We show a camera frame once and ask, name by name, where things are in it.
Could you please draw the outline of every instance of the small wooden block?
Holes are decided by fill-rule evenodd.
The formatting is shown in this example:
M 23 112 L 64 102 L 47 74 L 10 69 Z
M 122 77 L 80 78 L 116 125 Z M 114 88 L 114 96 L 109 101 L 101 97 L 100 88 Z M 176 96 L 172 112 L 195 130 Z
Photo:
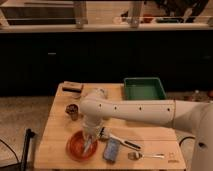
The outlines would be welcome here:
M 71 92 L 81 93 L 82 89 L 83 89 L 82 83 L 64 81 L 64 83 L 62 85 L 63 91 L 71 91 Z

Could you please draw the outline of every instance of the red bowl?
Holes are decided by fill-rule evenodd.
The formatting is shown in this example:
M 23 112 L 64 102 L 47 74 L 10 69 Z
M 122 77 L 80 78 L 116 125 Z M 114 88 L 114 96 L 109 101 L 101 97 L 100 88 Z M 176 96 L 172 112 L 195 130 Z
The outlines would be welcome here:
M 83 154 L 84 151 L 84 138 L 83 132 L 76 132 L 67 142 L 66 150 L 71 159 L 75 161 L 86 161 L 96 152 L 98 147 L 98 142 L 93 142 L 87 152 Z

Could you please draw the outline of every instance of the orange bowl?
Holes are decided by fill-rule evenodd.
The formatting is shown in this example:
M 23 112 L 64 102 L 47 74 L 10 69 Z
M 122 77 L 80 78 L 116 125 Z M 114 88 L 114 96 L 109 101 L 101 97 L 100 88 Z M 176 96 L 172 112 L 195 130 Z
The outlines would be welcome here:
M 151 23 L 152 20 L 153 20 L 152 14 L 144 14 L 143 15 L 143 22 L 144 23 Z
M 93 142 L 88 151 L 83 154 L 84 151 L 84 138 L 83 138 L 83 132 L 78 131 L 76 132 L 67 142 L 66 150 L 68 155 L 70 156 L 71 159 L 75 161 L 86 161 L 89 158 L 91 158 L 98 147 L 98 142 L 97 140 Z

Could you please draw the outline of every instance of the wall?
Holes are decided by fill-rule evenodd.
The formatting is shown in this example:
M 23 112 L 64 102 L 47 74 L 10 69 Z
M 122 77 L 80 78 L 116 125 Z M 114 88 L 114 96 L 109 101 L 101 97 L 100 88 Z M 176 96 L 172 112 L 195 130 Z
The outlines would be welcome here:
M 212 31 L 0 34 L 0 95 L 54 94 L 59 82 L 157 76 L 166 91 L 213 87 Z

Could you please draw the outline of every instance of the small cup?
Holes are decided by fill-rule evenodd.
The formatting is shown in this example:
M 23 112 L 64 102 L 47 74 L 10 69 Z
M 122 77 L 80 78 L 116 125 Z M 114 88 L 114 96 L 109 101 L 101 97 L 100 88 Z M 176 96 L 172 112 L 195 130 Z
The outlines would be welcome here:
M 70 115 L 73 121 L 78 120 L 78 106 L 76 104 L 70 104 L 66 107 L 66 113 Z

